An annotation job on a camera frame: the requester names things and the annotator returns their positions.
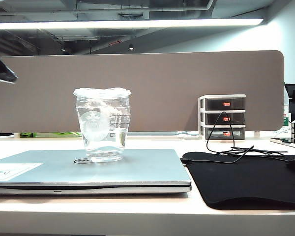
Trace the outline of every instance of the ceiling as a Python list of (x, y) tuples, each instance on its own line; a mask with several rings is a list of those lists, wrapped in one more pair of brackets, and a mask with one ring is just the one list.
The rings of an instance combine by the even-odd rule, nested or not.
[[(0, 22), (229, 18), (274, 0), (0, 0)], [(219, 28), (0, 30), (0, 56), (142, 53)], [(129, 43), (135, 45), (129, 51)]]

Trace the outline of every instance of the black mouse pad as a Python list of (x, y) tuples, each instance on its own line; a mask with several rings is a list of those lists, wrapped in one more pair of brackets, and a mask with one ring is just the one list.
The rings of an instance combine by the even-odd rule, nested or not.
[[(234, 161), (237, 157), (189, 152), (190, 160)], [(286, 160), (295, 155), (286, 155)], [(193, 162), (187, 167), (205, 203), (215, 209), (295, 210), (295, 171), (286, 162), (245, 156), (234, 164)]]

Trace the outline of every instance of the starbucks logo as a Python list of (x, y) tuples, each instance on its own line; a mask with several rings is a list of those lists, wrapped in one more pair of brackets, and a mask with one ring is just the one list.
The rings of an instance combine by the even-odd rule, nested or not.
[(109, 117), (97, 111), (80, 116), (81, 132), (89, 141), (101, 141), (109, 134)]

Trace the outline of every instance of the ceiling light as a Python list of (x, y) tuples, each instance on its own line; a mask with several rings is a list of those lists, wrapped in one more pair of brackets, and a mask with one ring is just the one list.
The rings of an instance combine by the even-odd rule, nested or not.
[(255, 26), (263, 19), (196, 19), (144, 21), (72, 21), (0, 23), (0, 30), (25, 29), (145, 29), (167, 27)]

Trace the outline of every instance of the plastic drawer organizer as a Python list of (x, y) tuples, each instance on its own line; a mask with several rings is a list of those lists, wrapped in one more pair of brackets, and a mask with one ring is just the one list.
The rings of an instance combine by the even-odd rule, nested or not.
[(229, 122), (232, 125), (235, 140), (245, 139), (245, 94), (230, 95), (205, 95), (198, 99), (198, 124), (199, 134), (207, 140), (211, 134), (211, 140), (233, 139)]

